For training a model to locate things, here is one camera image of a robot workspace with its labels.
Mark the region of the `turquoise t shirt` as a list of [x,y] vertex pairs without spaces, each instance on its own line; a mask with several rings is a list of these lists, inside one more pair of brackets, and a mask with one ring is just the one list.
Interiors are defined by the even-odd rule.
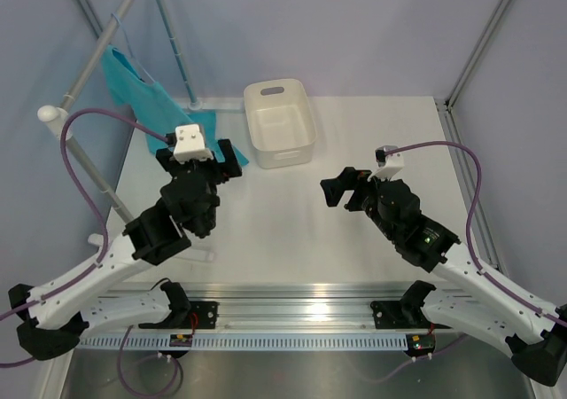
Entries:
[[130,106],[139,124],[165,136],[178,126],[197,123],[204,128],[206,146],[217,160],[224,160],[216,135],[216,113],[185,113],[160,83],[144,81],[128,57],[114,46],[106,47],[100,64],[114,104]]

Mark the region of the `light blue wire hanger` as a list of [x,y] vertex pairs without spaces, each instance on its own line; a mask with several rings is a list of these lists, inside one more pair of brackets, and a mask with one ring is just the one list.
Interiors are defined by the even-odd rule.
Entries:
[[156,81],[153,78],[153,76],[147,71],[147,69],[144,67],[144,65],[140,62],[140,60],[138,59],[138,57],[136,56],[135,52],[134,52],[134,48],[132,46],[132,43],[129,39],[129,35],[128,35],[128,31],[127,29],[124,27],[121,18],[117,15],[116,12],[111,12],[111,16],[116,20],[117,24],[118,24],[118,28],[121,30],[123,36],[124,36],[124,40],[126,42],[127,45],[127,49],[128,49],[128,54],[130,56],[130,58],[138,65],[138,67],[143,71],[143,73],[145,74],[145,76],[150,80],[150,82],[152,84],[154,84]]

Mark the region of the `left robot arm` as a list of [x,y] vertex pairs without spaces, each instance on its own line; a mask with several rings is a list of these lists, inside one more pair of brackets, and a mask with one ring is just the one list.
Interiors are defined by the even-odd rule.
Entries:
[[189,321],[190,299],[177,282],[166,281],[130,298],[102,295],[190,248],[190,234],[203,239],[215,228],[218,185],[243,174],[232,143],[220,139],[217,144],[222,160],[211,156],[180,162],[167,148],[158,150],[156,158],[172,179],[160,188],[152,207],[66,274],[41,286],[17,284],[10,289],[12,310],[21,320],[19,344],[31,358],[62,356],[97,332],[131,325],[174,329]]

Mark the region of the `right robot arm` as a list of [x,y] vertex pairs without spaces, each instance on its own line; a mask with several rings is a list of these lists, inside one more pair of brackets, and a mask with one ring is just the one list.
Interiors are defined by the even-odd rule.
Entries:
[[377,179],[346,167],[320,182],[328,207],[345,192],[349,212],[364,213],[402,259],[461,288],[471,301],[417,280],[399,300],[409,325],[443,325],[500,350],[529,379],[552,387],[566,365],[566,308],[543,301],[498,270],[474,263],[466,244],[424,215],[419,198],[401,180]]

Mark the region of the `white plastic bin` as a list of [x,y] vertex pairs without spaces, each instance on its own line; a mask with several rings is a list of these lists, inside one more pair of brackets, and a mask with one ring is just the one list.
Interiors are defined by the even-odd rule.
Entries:
[[300,81],[288,78],[250,84],[244,90],[244,107],[261,168],[284,168],[312,160],[317,130]]

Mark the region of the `aluminium mounting rail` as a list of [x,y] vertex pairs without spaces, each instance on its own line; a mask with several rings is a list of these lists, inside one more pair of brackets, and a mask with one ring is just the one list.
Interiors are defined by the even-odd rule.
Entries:
[[[399,307],[408,282],[378,284],[182,284],[201,330],[385,329],[409,330],[371,308],[374,301]],[[99,330],[147,323],[164,293],[142,282],[123,282],[89,304],[84,316]]]

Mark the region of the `aluminium frame post left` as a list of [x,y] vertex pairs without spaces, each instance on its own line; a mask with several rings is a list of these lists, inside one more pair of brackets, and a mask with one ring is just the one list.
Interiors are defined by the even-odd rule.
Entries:
[[98,39],[104,30],[103,23],[97,11],[95,10],[94,4],[91,0],[72,0],[79,10],[79,13],[83,17],[87,27],[89,28],[92,35]]

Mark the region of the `aluminium frame post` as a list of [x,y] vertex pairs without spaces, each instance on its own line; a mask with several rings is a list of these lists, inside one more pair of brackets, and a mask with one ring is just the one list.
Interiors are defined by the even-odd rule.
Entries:
[[448,111],[452,111],[455,108],[460,97],[463,95],[515,1],[516,0],[498,0],[492,9],[488,21],[485,23],[470,55],[467,57],[457,80],[445,98],[444,103]]
[[89,28],[92,35],[98,39],[104,30],[103,23],[97,11],[95,10],[94,4],[91,0],[72,0],[79,10],[79,13],[83,17],[87,27]]

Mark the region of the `aluminium frame post right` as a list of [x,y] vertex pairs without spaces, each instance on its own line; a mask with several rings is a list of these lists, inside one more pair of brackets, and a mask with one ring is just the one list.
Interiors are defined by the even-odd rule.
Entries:
[[498,0],[492,9],[488,21],[485,23],[470,55],[467,57],[457,80],[445,98],[444,103],[448,111],[452,111],[455,108],[460,97],[463,95],[515,1],[516,0]]

